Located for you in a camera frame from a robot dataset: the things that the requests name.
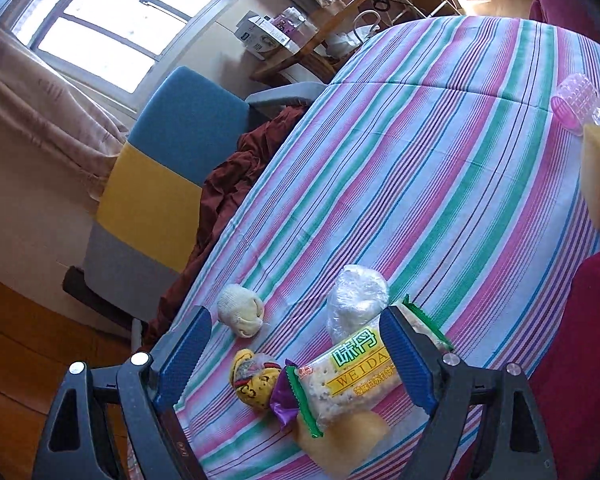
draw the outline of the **blue gripper pad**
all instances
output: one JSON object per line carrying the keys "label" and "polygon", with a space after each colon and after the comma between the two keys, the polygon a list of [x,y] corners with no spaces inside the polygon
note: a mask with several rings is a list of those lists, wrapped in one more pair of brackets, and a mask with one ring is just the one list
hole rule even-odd
{"label": "blue gripper pad", "polygon": [[163,335],[151,355],[152,370],[157,373],[154,409],[162,413],[180,400],[187,381],[211,337],[211,314],[204,307],[192,313],[186,323],[181,320],[175,329]]}
{"label": "blue gripper pad", "polygon": [[408,321],[397,308],[395,311],[397,314],[391,307],[382,311],[380,337],[411,400],[416,406],[423,408],[427,415],[431,415],[438,406],[433,376],[396,316],[400,316],[405,323]]}

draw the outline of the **crumpled plastic bag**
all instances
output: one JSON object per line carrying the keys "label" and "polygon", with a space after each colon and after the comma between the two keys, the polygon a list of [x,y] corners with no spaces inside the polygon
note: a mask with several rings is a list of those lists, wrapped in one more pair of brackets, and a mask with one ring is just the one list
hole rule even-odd
{"label": "crumpled plastic bag", "polygon": [[327,298],[327,332],[336,345],[375,318],[389,301],[389,286],[382,274],[359,265],[346,265],[338,273]]}

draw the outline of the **purple satin cloth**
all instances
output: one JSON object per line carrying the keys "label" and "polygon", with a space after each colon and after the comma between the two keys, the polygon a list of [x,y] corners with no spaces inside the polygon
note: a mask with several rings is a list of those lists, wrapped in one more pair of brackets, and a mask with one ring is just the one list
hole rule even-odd
{"label": "purple satin cloth", "polygon": [[[285,359],[285,365],[297,366],[289,359]],[[291,384],[289,384],[289,379],[286,376],[284,368],[276,381],[276,385],[273,387],[269,406],[280,421],[283,431],[288,430],[293,421],[296,420],[296,416],[298,416],[298,401],[291,389]]]}

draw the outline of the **cracker package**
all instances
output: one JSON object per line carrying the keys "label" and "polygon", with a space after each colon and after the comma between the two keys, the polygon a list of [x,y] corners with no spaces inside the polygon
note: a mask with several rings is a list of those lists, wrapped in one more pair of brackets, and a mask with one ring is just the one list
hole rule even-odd
{"label": "cracker package", "polygon": [[[416,332],[426,334],[440,351],[449,351],[450,343],[441,340],[410,310],[414,305],[397,305]],[[380,316],[376,316],[309,364],[287,367],[300,412],[314,436],[322,436],[324,429],[344,413],[370,410],[401,384],[380,337],[379,321]]]}

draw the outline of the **bed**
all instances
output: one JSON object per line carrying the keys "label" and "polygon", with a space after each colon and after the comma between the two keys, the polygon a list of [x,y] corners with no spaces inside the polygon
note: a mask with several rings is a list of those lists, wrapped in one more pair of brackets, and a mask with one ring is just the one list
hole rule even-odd
{"label": "bed", "polygon": [[[470,365],[529,374],[551,343],[578,264],[600,248],[578,190],[581,140],[549,110],[600,46],[527,20],[467,17],[392,27],[338,73],[282,145],[209,256],[172,325],[197,304],[216,321],[227,283],[266,305],[253,340],[218,323],[176,414],[212,479],[324,474],[228,384],[248,346],[308,362],[330,347],[324,305],[350,263],[409,294]],[[426,423],[397,388],[374,409],[392,427],[352,478],[394,478]],[[458,456],[475,437],[471,412]],[[132,478],[139,470],[131,459]]]}

